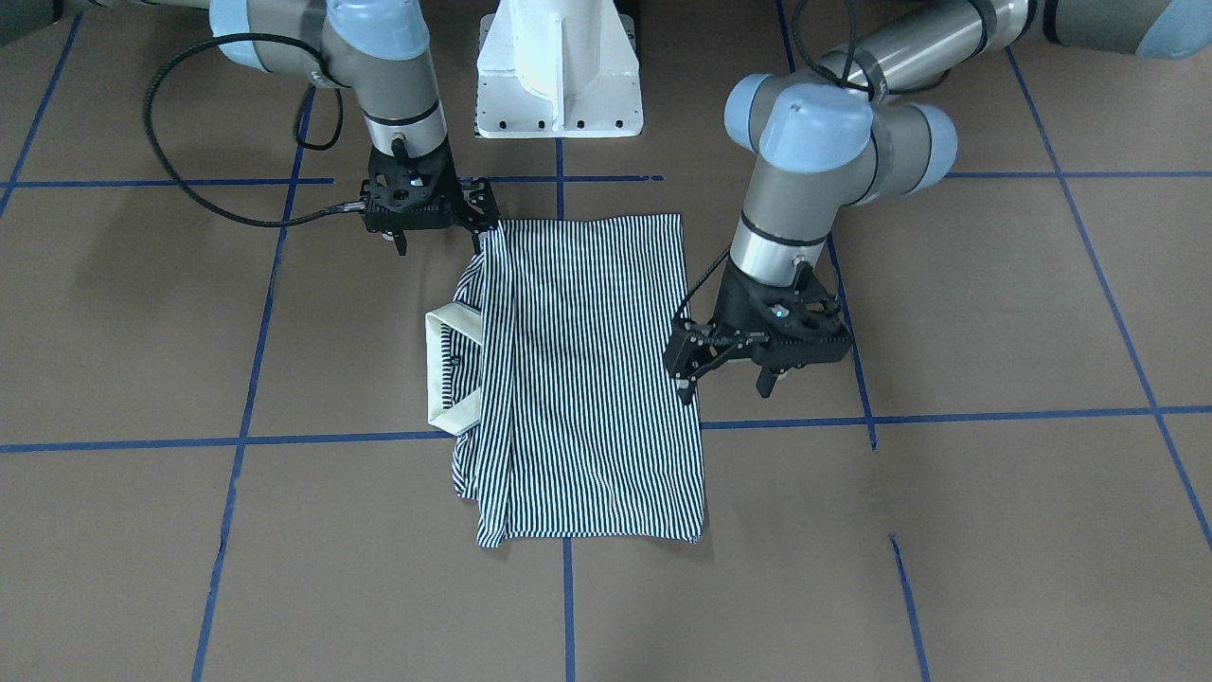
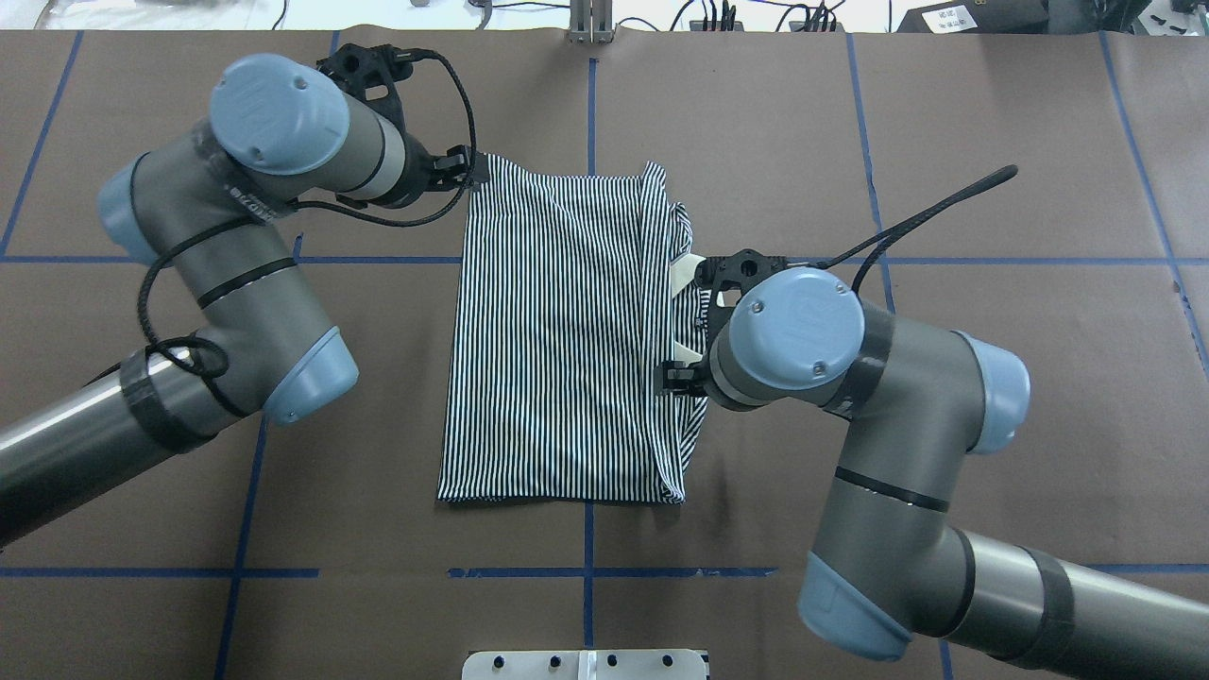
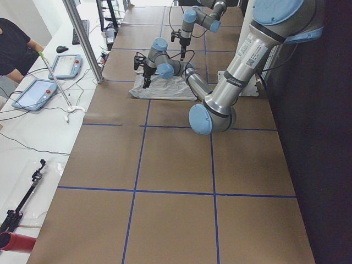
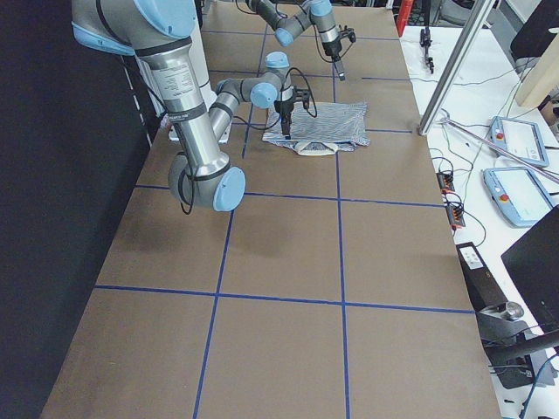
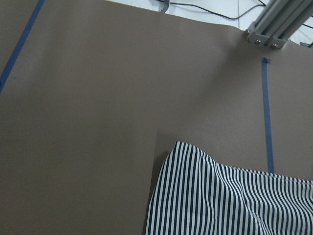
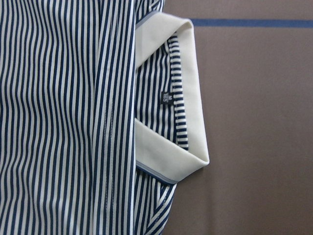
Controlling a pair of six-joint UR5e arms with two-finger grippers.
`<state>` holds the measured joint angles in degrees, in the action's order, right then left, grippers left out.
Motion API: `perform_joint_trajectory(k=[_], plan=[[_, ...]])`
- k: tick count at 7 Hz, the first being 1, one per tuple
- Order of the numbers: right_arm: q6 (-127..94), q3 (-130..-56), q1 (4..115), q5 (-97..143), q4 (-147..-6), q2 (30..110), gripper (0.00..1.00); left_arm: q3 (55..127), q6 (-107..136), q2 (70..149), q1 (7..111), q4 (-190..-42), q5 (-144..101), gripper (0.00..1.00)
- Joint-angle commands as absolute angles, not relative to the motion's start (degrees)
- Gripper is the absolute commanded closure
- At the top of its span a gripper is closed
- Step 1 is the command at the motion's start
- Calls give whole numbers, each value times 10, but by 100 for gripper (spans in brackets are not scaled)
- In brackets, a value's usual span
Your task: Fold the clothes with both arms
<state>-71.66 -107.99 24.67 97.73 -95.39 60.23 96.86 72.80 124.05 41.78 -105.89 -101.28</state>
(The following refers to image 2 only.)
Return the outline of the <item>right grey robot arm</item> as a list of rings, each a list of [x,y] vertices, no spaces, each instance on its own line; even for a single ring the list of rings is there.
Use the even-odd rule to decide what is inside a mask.
[[[1207,676],[1204,603],[948,521],[964,459],[1001,451],[1026,417],[1016,355],[890,313],[823,267],[692,258],[687,281],[740,296],[708,304],[707,351],[663,365],[669,391],[848,421],[797,603],[815,636],[880,662],[930,636],[1068,678]]]

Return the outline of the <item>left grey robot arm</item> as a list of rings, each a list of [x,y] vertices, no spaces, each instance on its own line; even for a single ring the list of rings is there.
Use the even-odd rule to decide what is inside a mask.
[[[488,181],[475,127],[444,155],[406,128],[397,86],[423,60],[449,73],[472,116],[461,77],[433,50],[345,44],[316,67],[254,53],[224,70],[193,129],[103,186],[103,227],[145,266],[144,342],[2,431],[4,544],[245,417],[294,423],[358,382],[277,223],[329,211],[388,227],[368,207],[401,211],[434,191],[456,204]]]

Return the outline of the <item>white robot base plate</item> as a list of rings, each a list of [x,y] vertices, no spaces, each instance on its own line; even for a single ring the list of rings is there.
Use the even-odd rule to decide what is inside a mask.
[[[673,649],[479,651],[462,679],[708,679],[704,651]]]

